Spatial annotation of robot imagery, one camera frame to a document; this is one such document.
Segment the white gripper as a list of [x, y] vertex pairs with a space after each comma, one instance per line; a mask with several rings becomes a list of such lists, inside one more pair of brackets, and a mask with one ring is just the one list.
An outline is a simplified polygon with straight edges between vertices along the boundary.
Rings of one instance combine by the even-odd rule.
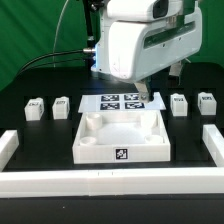
[[109, 29], [110, 73], [124, 82], [136, 82], [140, 102], [153, 100], [150, 84], [144, 78], [168, 66], [169, 75], [179, 77], [183, 69], [181, 60], [197, 53], [201, 47], [202, 13], [198, 6], [185, 16], [179, 27], [166, 29], [165, 25], [165, 20], [116, 21]]

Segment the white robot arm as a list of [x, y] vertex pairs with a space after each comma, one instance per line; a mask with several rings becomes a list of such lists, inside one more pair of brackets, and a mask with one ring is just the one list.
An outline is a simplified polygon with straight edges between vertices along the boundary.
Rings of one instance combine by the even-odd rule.
[[150, 77], [169, 68], [179, 75], [182, 62], [202, 44], [199, 0], [88, 0], [100, 13], [100, 39], [86, 48], [92, 70], [133, 84], [139, 100], [152, 99]]

